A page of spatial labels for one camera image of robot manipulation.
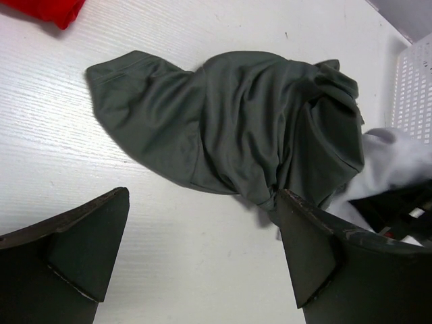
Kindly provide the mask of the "grey t shirt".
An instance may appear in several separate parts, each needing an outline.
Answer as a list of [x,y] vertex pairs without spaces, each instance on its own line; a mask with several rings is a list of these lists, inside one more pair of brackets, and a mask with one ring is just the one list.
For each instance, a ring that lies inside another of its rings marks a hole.
[[274,223],[278,191],[325,208],[365,165],[358,86],[336,59],[233,51],[186,71],[133,51],[90,66],[86,81],[97,121],[136,162],[241,196]]

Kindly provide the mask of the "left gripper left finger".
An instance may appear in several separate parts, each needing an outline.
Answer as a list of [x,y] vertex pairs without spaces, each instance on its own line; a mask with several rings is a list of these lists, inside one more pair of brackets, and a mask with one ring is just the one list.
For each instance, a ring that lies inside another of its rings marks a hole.
[[1,236],[2,323],[92,323],[105,300],[130,209],[115,188]]

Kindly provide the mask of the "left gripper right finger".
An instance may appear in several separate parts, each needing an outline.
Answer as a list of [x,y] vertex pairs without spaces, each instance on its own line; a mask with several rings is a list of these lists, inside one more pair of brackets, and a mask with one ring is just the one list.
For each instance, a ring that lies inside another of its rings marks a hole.
[[277,214],[307,323],[430,323],[431,250],[369,232],[282,190]]

